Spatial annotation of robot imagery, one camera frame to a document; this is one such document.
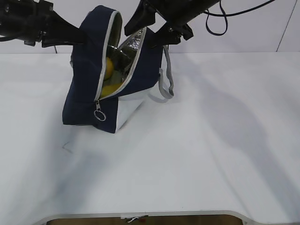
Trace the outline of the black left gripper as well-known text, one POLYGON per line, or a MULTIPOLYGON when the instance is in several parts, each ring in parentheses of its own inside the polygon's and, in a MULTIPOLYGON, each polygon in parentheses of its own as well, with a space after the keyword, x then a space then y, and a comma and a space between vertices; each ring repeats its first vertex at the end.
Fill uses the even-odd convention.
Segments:
POLYGON ((9 40, 19 39, 25 45, 42 47, 82 45, 84 31, 70 24, 53 10, 53 3, 40 0, 9 1, 9 40))

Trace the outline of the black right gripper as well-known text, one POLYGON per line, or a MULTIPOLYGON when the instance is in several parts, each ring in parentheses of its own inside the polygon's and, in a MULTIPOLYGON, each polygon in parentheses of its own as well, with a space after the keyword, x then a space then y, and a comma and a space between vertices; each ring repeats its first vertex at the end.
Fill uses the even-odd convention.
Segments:
POLYGON ((189 40, 194 36, 188 26, 191 19, 188 9, 189 0, 141 0, 131 19, 124 27, 126 36, 132 35, 144 27, 155 23, 155 14, 159 14, 165 24, 154 33, 150 47, 159 45, 177 45, 181 38, 189 40))

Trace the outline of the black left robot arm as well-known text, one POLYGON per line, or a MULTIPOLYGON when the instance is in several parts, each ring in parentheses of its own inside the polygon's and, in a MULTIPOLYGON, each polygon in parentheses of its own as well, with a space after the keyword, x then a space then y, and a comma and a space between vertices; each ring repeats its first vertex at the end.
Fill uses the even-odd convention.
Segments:
POLYGON ((53 9, 53 3, 40 0, 2 0, 0 2, 0 41, 21 40, 42 48, 85 44, 84 31, 67 22, 53 9))

